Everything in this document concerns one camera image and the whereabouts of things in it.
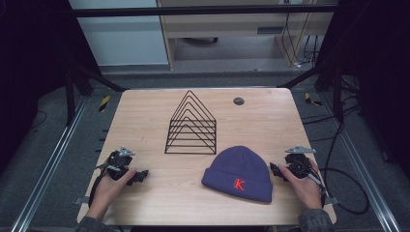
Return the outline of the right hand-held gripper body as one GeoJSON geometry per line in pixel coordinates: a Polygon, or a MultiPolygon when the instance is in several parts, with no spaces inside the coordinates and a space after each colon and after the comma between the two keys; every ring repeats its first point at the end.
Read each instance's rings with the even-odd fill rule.
{"type": "Polygon", "coordinates": [[[285,161],[287,164],[287,169],[297,178],[303,179],[307,176],[315,177],[316,172],[311,167],[308,157],[305,152],[314,153],[314,149],[309,149],[303,146],[296,146],[293,148],[286,149],[287,153],[285,161]]]}

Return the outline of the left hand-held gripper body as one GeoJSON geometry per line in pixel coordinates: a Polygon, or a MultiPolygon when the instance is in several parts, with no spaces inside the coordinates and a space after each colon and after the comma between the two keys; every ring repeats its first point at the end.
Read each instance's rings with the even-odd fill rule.
{"type": "Polygon", "coordinates": [[[113,151],[98,168],[102,173],[108,173],[113,180],[119,180],[128,172],[128,166],[134,155],[135,152],[122,146],[119,150],[113,151]]]}

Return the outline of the purple knit beanie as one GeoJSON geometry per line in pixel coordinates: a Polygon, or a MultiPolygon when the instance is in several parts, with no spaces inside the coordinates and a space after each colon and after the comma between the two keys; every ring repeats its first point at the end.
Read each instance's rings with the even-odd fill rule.
{"type": "Polygon", "coordinates": [[[271,203],[273,184],[265,161],[246,146],[220,152],[205,169],[201,184],[235,197],[271,203]]]}

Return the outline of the black wire rack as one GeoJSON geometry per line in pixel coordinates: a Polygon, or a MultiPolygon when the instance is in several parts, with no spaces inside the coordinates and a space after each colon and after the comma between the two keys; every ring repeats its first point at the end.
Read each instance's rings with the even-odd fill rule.
{"type": "Polygon", "coordinates": [[[191,90],[181,99],[169,120],[166,154],[215,155],[217,120],[191,90]]]}

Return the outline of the person's right hand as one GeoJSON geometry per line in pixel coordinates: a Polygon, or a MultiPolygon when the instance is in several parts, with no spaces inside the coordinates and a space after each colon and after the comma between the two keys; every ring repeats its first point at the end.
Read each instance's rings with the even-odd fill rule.
{"type": "Polygon", "coordinates": [[[288,180],[295,194],[307,210],[322,210],[321,187],[311,178],[299,179],[284,165],[279,168],[285,179],[288,180]]]}

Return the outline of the person's left hand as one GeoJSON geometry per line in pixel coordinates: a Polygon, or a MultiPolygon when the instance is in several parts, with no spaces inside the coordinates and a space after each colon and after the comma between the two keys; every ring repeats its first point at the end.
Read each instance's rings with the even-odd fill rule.
{"type": "Polygon", "coordinates": [[[118,180],[113,180],[109,175],[103,176],[95,190],[93,202],[86,213],[86,217],[102,221],[111,203],[121,193],[135,172],[135,168],[130,168],[118,180]]]}

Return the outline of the black metal stand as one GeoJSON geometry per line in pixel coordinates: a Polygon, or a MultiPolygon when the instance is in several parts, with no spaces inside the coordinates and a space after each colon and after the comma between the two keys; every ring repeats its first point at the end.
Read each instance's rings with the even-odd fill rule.
{"type": "Polygon", "coordinates": [[[67,123],[70,125],[75,117],[74,108],[74,87],[80,92],[81,96],[90,96],[94,89],[91,86],[88,79],[96,80],[100,84],[108,87],[116,92],[126,91],[125,87],[121,87],[108,79],[104,78],[101,74],[97,74],[91,70],[82,66],[71,66],[67,68],[65,73],[65,88],[66,88],[66,101],[67,101],[67,123]]]}
{"type": "Polygon", "coordinates": [[[342,102],[341,102],[341,80],[342,68],[338,64],[320,64],[314,68],[302,73],[296,78],[279,85],[279,88],[291,89],[298,83],[305,81],[311,76],[318,74],[314,88],[319,91],[325,91],[330,85],[333,85],[333,112],[340,123],[344,122],[342,102]]]}

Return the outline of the white cabinet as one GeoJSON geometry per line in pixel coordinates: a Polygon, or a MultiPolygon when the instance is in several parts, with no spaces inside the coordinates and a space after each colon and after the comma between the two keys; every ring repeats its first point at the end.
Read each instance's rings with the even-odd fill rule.
{"type": "MultiPolygon", "coordinates": [[[[156,8],[156,0],[69,0],[74,10],[156,8]]],[[[100,67],[167,65],[158,16],[79,17],[100,67]]]]}

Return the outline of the black curtain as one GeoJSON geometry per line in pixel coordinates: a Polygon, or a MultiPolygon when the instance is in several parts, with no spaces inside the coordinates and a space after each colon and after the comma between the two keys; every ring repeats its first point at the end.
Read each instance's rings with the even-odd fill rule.
{"type": "Polygon", "coordinates": [[[338,0],[320,63],[335,56],[360,82],[360,103],[383,150],[410,180],[410,0],[338,0]]]}
{"type": "Polygon", "coordinates": [[[0,0],[0,173],[37,115],[38,100],[65,85],[51,40],[23,9],[69,10],[69,0],[0,0]]]}

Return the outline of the light wooden desk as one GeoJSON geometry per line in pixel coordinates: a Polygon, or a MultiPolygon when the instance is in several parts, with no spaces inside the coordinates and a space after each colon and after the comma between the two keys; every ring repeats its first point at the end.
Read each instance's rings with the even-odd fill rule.
{"type": "MultiPolygon", "coordinates": [[[[319,5],[337,0],[156,0],[160,7],[239,5],[319,5]]],[[[286,65],[302,62],[299,54],[307,36],[324,36],[331,13],[163,15],[161,26],[168,62],[174,64],[179,39],[222,36],[273,36],[286,65]]]]}

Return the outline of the aluminium floor rail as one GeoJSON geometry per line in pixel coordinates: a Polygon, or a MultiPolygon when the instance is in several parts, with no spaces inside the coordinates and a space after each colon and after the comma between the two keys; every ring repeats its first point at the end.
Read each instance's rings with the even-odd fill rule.
{"type": "Polygon", "coordinates": [[[33,216],[38,210],[40,203],[44,198],[44,194],[49,186],[51,179],[64,156],[66,149],[73,137],[75,129],[83,115],[84,108],[88,102],[88,97],[80,97],[78,105],[75,107],[74,116],[72,121],[65,126],[62,135],[60,136],[57,145],[55,146],[49,160],[47,161],[45,168],[34,186],[29,198],[27,199],[24,207],[16,218],[11,232],[26,232],[33,216]]]}
{"type": "Polygon", "coordinates": [[[402,232],[380,188],[371,177],[346,129],[343,129],[340,133],[340,139],[344,150],[346,151],[347,157],[349,158],[360,183],[367,193],[371,208],[376,214],[383,230],[385,232],[402,232]]]}

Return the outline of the black horizontal frame bar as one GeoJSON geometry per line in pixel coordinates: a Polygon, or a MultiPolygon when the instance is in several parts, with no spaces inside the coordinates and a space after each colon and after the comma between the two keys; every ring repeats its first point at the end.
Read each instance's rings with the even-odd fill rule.
{"type": "Polygon", "coordinates": [[[324,5],[249,5],[249,6],[197,6],[164,8],[82,9],[67,11],[76,17],[151,16],[151,15],[237,15],[237,14],[290,14],[331,13],[338,4],[324,5]]]}

